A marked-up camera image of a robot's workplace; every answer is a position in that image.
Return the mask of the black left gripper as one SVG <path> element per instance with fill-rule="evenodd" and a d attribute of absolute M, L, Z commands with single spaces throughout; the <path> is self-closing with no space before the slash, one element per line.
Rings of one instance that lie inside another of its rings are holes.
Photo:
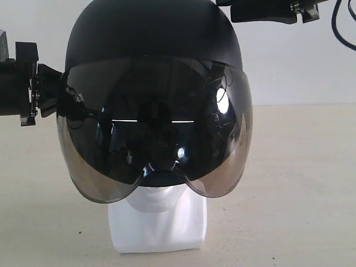
<path fill-rule="evenodd" d="M 38 107 L 42 117 L 56 112 L 58 92 L 62 84 L 62 72 L 50 68 L 46 64 L 38 65 L 37 44 L 34 42 L 16 42 L 16 86 L 19 93 L 19 116 L 22 127 L 34 126 L 37 116 L 36 75 L 39 82 Z"/>

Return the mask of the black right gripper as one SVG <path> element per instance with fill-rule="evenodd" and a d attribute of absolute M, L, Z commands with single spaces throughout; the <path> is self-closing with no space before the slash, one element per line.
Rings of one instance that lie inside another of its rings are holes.
<path fill-rule="evenodd" d="M 302 1 L 215 1 L 219 7 L 230 7 L 230 19 L 233 23 L 278 22 L 295 24 L 298 15 L 303 23 L 320 18 L 318 5 L 327 0 Z"/>

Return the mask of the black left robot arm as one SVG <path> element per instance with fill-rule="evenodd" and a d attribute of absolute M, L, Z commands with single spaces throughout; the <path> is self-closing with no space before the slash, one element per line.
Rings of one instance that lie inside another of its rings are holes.
<path fill-rule="evenodd" d="M 18 116 L 22 127 L 34 126 L 36 116 L 56 112 L 62 73 L 39 63 L 35 42 L 16 42 L 10 58 L 7 32 L 1 30 L 1 116 Z"/>

